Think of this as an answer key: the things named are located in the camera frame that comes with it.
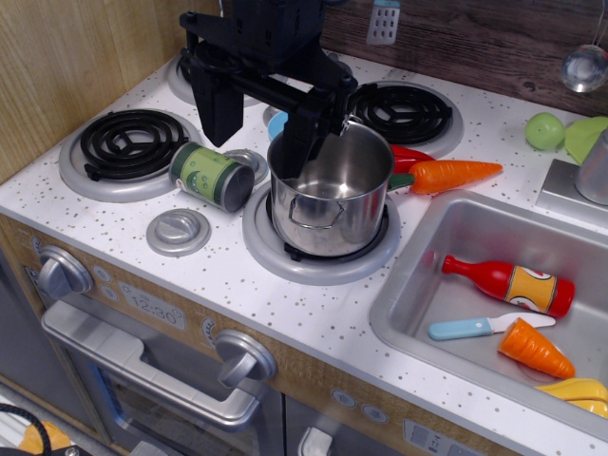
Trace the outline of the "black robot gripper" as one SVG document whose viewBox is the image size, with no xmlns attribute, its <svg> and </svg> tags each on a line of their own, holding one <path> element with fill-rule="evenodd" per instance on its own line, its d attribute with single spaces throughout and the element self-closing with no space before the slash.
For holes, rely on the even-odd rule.
<svg viewBox="0 0 608 456">
<path fill-rule="evenodd" d="M 261 101 L 303 101 L 284 125 L 277 174 L 298 178 L 325 139 L 341 136 L 354 77 L 320 46 L 326 1 L 234 1 L 229 16 L 195 11 L 180 16 L 182 56 L 204 135 L 222 146 L 243 125 L 243 95 Z M 283 76 L 312 87 L 281 83 Z"/>
</svg>

